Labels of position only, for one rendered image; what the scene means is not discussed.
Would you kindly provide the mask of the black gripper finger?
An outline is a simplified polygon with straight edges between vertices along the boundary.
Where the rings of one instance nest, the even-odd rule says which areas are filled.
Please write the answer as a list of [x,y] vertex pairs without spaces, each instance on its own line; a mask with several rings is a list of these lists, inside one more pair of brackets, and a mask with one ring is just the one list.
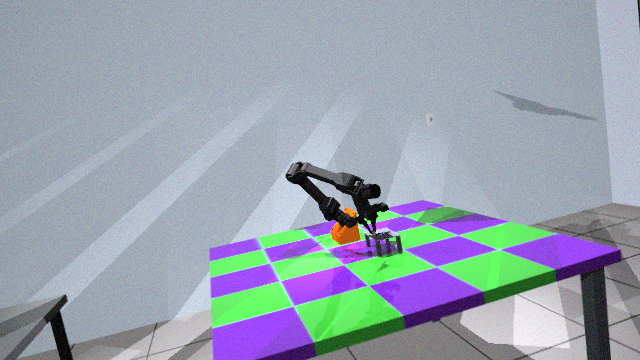
[[[357,221],[357,223],[359,223],[359,222]],[[360,223],[359,223],[359,224],[360,224]],[[365,222],[361,223],[360,225],[362,225],[362,224],[363,224],[363,225],[366,227],[366,229],[367,229],[367,230],[372,234],[372,231],[371,231],[371,229],[370,229],[370,227],[369,227],[369,225],[368,225],[367,221],[365,220]]]
[[[379,217],[379,215],[377,215],[377,217]],[[372,228],[375,231],[375,233],[376,233],[376,219],[377,219],[377,217],[370,220]]]

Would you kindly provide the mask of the white rail plate with square holes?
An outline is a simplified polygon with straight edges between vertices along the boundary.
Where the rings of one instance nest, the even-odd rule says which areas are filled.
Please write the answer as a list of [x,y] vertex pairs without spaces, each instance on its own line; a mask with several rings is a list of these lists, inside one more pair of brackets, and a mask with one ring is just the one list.
[[[390,232],[390,233],[388,233],[388,232]],[[397,234],[396,232],[394,232],[394,231],[390,230],[389,228],[385,227],[385,228],[381,228],[381,229],[376,229],[376,233],[375,234],[378,234],[378,235],[373,236],[369,231],[364,232],[365,241],[366,241],[366,247],[367,248],[371,247],[370,238],[375,240],[377,256],[382,256],[380,241],[381,240],[385,240],[385,243],[390,243],[389,239],[390,238],[394,238],[394,237],[396,237],[397,251],[399,251],[399,252],[403,251],[402,250],[402,243],[401,243],[401,236],[399,234]]]

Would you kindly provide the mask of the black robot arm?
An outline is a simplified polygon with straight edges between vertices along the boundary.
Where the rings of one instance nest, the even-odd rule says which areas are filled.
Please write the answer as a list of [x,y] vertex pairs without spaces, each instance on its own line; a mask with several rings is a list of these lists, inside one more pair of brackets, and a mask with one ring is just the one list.
[[[334,197],[327,197],[307,176],[332,184],[342,193],[351,195],[353,202],[360,202],[364,199],[379,198],[381,189],[377,184],[363,184],[364,179],[348,173],[334,173],[316,166],[308,162],[301,161],[292,163],[286,173],[286,179],[292,184],[300,185],[319,205],[320,211],[323,213],[327,221],[335,220],[344,227],[344,220],[351,217],[348,213],[339,209],[341,206]],[[355,183],[357,182],[357,185]],[[367,221],[377,217],[380,207],[377,203],[359,206],[359,215]]]

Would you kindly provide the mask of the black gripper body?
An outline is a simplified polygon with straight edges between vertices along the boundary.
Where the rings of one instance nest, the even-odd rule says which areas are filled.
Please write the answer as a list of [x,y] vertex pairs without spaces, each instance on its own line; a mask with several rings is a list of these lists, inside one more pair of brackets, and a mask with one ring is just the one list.
[[[354,202],[355,207],[356,207],[356,209],[358,211],[358,214],[359,214],[359,206],[360,205],[362,205],[362,207],[365,206],[366,202],[369,202],[368,199],[364,199],[364,200],[362,200],[360,202]],[[384,212],[389,210],[388,205],[383,203],[383,202],[379,203],[378,205],[380,207],[380,212],[384,213]],[[355,218],[351,216],[351,217],[345,219],[344,223],[348,228],[352,228],[352,227],[356,226],[357,221],[361,224],[361,223],[365,222],[365,218],[364,217],[361,218],[360,215],[355,217]]]

